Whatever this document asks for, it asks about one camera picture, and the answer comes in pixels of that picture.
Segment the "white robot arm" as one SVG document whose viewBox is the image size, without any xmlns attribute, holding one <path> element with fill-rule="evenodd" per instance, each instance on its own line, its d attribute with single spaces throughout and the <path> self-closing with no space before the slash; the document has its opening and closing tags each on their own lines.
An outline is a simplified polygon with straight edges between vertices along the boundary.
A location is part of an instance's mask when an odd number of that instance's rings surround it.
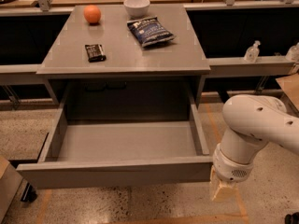
<svg viewBox="0 0 299 224">
<path fill-rule="evenodd" d="M 227 129 L 217 144 L 210 173 L 210 197 L 222 202 L 249 178 L 257 153 L 272 142 L 299 154 L 299 118 L 276 97 L 240 94 L 223 105 Z"/>
</svg>

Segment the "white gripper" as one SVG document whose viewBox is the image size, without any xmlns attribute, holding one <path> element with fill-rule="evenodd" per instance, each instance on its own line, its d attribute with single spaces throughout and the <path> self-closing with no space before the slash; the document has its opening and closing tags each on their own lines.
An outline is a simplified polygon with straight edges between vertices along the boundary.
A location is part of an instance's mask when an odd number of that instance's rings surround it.
<svg viewBox="0 0 299 224">
<path fill-rule="evenodd" d="M 241 164 L 228 159 L 217 144 L 213 153 L 213 166 L 210 172 L 209 193 L 213 202 L 223 202 L 236 192 L 236 183 L 249 178 L 253 163 Z"/>
</svg>

